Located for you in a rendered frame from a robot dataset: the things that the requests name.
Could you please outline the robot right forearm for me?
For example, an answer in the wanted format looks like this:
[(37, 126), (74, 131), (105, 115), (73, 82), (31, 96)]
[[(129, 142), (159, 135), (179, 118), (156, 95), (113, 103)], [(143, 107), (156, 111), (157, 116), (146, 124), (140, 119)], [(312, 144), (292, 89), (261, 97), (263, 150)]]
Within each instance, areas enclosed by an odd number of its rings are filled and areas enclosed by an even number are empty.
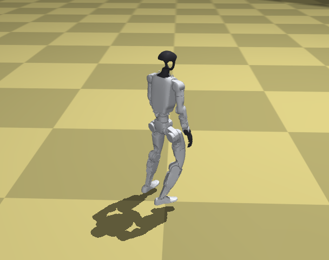
[(187, 120), (187, 112), (186, 112), (186, 107), (185, 106), (183, 107), (183, 114), (179, 115), (179, 120), (180, 120), (180, 124), (181, 124), (181, 127), (182, 127), (182, 132), (185, 129), (189, 132), (189, 124), (188, 124), (188, 120)]

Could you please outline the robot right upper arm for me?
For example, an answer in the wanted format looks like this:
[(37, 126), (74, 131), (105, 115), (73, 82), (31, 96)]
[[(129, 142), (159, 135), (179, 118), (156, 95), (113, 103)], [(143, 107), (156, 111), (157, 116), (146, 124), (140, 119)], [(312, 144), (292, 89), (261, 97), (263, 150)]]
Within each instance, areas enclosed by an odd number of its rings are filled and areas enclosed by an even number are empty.
[(184, 107), (184, 90), (185, 84), (179, 80), (172, 80), (172, 89), (175, 92), (175, 99), (176, 99), (176, 108), (175, 112), (177, 114), (183, 114), (183, 107)]

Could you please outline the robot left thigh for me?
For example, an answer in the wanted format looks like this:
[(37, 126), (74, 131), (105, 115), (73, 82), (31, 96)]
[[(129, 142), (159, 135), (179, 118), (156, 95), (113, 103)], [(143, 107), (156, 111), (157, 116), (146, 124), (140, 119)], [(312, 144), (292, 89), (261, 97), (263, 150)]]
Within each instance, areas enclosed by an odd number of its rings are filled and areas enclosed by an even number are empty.
[(162, 151), (165, 135), (159, 133), (155, 129), (154, 120), (148, 124), (148, 127), (152, 131), (152, 140), (153, 140), (153, 146), (154, 146), (154, 150), (150, 153), (149, 158), (151, 161), (157, 162), (157, 161), (159, 161), (159, 159), (161, 157), (160, 154)]

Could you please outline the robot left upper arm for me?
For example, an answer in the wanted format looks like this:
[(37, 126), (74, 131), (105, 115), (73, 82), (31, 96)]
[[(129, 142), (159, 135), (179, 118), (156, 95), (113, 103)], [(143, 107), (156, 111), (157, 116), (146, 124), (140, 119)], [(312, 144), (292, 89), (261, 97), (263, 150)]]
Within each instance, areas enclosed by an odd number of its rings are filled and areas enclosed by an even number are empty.
[(152, 86), (152, 77), (155, 73), (149, 74), (147, 76), (148, 81), (148, 99), (151, 101), (151, 86)]

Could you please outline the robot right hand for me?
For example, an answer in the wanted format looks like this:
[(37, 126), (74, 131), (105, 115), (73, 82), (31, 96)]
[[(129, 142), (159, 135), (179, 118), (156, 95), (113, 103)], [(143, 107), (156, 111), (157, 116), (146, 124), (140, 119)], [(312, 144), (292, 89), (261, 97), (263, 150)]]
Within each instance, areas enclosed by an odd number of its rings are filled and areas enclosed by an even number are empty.
[(187, 137), (188, 137), (188, 140), (189, 140), (189, 141), (188, 141), (188, 142), (189, 142), (188, 147), (191, 147), (192, 142), (193, 142), (193, 141), (192, 141), (193, 139), (192, 139), (191, 130), (189, 130), (189, 132), (188, 132), (188, 131), (185, 129), (183, 132), (184, 132), (184, 134), (187, 135)]

